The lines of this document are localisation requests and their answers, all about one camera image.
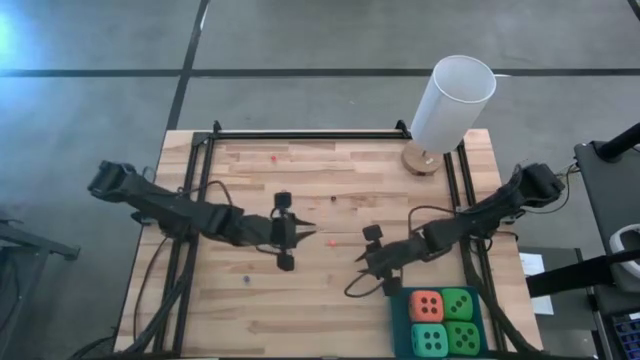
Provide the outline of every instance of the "wooden lamp base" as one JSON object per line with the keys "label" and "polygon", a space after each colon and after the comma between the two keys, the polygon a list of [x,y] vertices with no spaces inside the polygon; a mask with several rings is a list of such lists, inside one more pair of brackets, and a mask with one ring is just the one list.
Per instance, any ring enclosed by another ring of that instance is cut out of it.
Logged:
{"label": "wooden lamp base", "polygon": [[428,153],[409,141],[402,150],[402,165],[413,175],[432,175],[442,165],[442,155]]}

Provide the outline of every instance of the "white paper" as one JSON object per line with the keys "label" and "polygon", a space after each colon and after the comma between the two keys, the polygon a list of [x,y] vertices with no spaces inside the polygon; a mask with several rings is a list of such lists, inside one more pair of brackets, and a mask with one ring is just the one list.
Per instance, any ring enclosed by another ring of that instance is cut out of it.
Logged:
{"label": "white paper", "polygon": [[[525,276],[536,275],[544,272],[544,263],[540,254],[520,253],[520,261]],[[533,312],[539,315],[553,315],[553,305],[549,295],[531,299]]]}

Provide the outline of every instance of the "blue tray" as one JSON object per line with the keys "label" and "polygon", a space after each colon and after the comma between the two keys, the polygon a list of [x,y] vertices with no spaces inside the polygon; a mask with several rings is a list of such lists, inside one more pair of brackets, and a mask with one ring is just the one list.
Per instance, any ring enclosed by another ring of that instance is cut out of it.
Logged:
{"label": "blue tray", "polygon": [[[402,288],[402,292],[396,296],[390,297],[391,305],[391,341],[393,353],[399,359],[415,359],[411,346],[411,325],[413,322],[409,317],[409,296],[416,290],[432,290],[442,294],[443,289],[464,289],[471,294],[473,301],[473,317],[471,323],[475,324],[480,334],[480,352],[476,356],[453,355],[455,358],[479,358],[483,357],[488,351],[487,336],[484,331],[482,322],[482,312],[480,310],[480,302],[478,301],[478,292],[471,286],[451,286],[451,287],[408,287]],[[425,358],[425,359],[442,359],[442,358]]]}

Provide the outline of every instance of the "lamp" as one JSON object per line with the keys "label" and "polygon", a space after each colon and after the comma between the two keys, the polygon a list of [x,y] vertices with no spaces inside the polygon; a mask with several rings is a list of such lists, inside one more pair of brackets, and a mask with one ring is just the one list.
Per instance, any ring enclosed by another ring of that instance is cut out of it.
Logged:
{"label": "lamp", "polygon": [[462,55],[440,60],[411,123],[404,167],[414,175],[438,170],[442,154],[458,146],[495,90],[495,76],[480,60]]}

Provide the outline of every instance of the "green dice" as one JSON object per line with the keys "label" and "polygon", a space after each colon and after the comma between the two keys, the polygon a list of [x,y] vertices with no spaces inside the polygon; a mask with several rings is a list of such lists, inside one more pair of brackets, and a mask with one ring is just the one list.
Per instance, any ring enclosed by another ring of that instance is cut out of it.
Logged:
{"label": "green dice", "polygon": [[473,323],[449,321],[444,324],[451,354],[476,356],[480,352],[480,333]]}
{"label": "green dice", "polygon": [[414,324],[411,343],[413,353],[420,357],[445,357],[449,352],[447,332],[440,324]]}
{"label": "green dice", "polygon": [[444,319],[471,321],[473,302],[471,295],[464,289],[443,289]]}

